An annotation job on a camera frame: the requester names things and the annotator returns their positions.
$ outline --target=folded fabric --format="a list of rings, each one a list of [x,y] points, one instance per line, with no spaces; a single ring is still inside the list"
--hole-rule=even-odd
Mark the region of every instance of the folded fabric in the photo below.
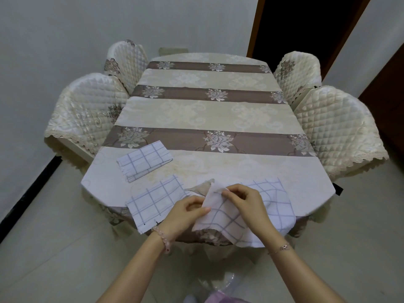
[[[173,174],[126,202],[140,234],[166,218],[175,202],[185,198],[183,184]]]
[[[217,181],[210,182],[210,189],[202,206],[211,207],[212,210],[199,218],[192,230],[215,229],[236,246],[264,247],[246,226],[235,205],[222,197],[222,191],[227,188]],[[242,184],[259,191],[272,224],[282,235],[286,235],[295,225],[296,217],[280,180],[266,178],[259,181],[243,181]]]
[[[116,161],[126,177],[126,181],[130,183],[172,160],[170,151],[161,141],[156,141],[130,152]]]

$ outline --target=striped tablecloth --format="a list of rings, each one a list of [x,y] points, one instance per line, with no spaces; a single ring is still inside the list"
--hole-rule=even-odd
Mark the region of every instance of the striped tablecloth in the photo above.
[[[174,160],[127,183],[116,159],[158,140]],[[170,174],[184,187],[211,178],[232,184],[278,177],[296,216],[311,214],[335,193],[267,64],[228,54],[151,61],[82,185],[124,213],[131,196]]]

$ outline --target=quilted chair cover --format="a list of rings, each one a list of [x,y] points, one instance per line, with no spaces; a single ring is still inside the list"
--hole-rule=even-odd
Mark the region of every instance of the quilted chair cover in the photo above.
[[[344,91],[312,89],[294,113],[333,180],[389,157],[369,109]]]
[[[320,62],[312,54],[293,51],[282,58],[274,77],[291,105],[305,89],[321,86]]]
[[[45,142],[58,155],[81,168],[82,159],[76,159],[77,155],[55,138],[68,139],[94,157],[128,98],[115,76],[91,73],[73,81],[59,96],[45,130]]]
[[[148,64],[148,57],[141,45],[132,40],[119,41],[108,50],[104,72],[119,78],[128,94],[131,94]]]

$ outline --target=right hand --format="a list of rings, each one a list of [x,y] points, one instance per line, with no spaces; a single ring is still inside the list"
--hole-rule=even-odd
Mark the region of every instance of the right hand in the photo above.
[[[233,202],[244,222],[258,238],[268,230],[275,230],[258,190],[241,184],[231,185],[227,189],[223,190],[222,196]]]

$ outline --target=brown stripe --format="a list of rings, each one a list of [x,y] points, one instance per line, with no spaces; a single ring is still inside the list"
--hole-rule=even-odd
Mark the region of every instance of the brown stripe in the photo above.
[[[131,96],[158,99],[287,104],[281,91],[231,90],[137,85]]]
[[[209,62],[149,62],[148,69],[177,69],[217,72],[272,73],[267,65],[214,64]]]
[[[138,149],[159,140],[168,150],[314,156],[314,150],[304,134],[223,132],[179,128],[114,126],[103,146]]]

